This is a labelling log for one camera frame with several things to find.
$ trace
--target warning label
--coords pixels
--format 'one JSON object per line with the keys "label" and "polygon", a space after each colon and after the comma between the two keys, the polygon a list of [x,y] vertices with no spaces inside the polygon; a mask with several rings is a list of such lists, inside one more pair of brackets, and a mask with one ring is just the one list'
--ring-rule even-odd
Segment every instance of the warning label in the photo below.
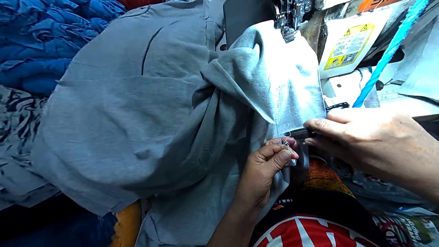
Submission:
{"label": "warning label", "polygon": [[369,23],[349,28],[332,49],[324,70],[354,63],[369,40],[374,27],[374,24]]}

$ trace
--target blue cord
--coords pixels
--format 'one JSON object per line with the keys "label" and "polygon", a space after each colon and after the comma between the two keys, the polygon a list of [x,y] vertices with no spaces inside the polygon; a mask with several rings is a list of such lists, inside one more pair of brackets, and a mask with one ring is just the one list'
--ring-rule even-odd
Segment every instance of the blue cord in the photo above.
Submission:
{"label": "blue cord", "polygon": [[407,36],[413,23],[418,19],[418,17],[421,15],[423,10],[427,6],[427,3],[428,3],[428,0],[417,0],[409,8],[406,17],[404,18],[403,22],[399,26],[398,31],[396,32],[392,41],[390,41],[389,46],[384,51],[384,54],[381,57],[380,61],[378,62],[377,67],[373,71],[371,78],[366,83],[364,88],[361,90],[360,95],[358,96],[358,98],[356,99],[356,101],[354,102],[352,107],[361,107],[363,105],[364,99],[369,94],[369,92],[372,90],[372,88],[375,86],[375,83],[378,81],[378,78],[380,77],[384,68],[389,63],[389,61],[392,59],[396,50],[399,48],[401,42]]}

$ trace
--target fingernail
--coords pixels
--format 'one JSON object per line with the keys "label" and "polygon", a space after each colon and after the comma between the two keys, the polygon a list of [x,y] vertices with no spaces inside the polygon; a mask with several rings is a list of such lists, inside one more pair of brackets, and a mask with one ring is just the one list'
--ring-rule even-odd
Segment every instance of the fingernail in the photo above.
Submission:
{"label": "fingernail", "polygon": [[314,145],[311,139],[305,139],[304,143],[307,145]]}
{"label": "fingernail", "polygon": [[282,150],[279,155],[281,156],[282,160],[291,160],[291,151],[290,150]]}

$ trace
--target gray knit fabric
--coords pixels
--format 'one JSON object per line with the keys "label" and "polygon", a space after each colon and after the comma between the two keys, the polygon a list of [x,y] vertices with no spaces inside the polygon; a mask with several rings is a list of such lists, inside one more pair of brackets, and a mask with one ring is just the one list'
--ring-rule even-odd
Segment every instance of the gray knit fabric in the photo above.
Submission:
{"label": "gray knit fabric", "polygon": [[[305,39],[285,44],[264,22],[218,58],[215,4],[171,1],[116,19],[45,108],[34,166],[63,193],[101,215],[156,195],[138,246],[206,244],[248,154],[325,116]],[[288,183],[284,169],[261,217]]]}

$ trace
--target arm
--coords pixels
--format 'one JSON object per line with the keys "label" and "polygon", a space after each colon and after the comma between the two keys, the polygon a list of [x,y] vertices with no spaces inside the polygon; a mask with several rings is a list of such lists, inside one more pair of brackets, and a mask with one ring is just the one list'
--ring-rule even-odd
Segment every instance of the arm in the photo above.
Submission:
{"label": "arm", "polygon": [[439,203],[439,142],[406,114],[348,108],[305,126],[328,138],[306,143],[377,178]]}
{"label": "arm", "polygon": [[290,159],[299,156],[286,145],[292,138],[268,141],[260,150],[250,154],[238,185],[235,198],[215,229],[208,247],[248,246],[260,210],[267,203],[274,175]]}

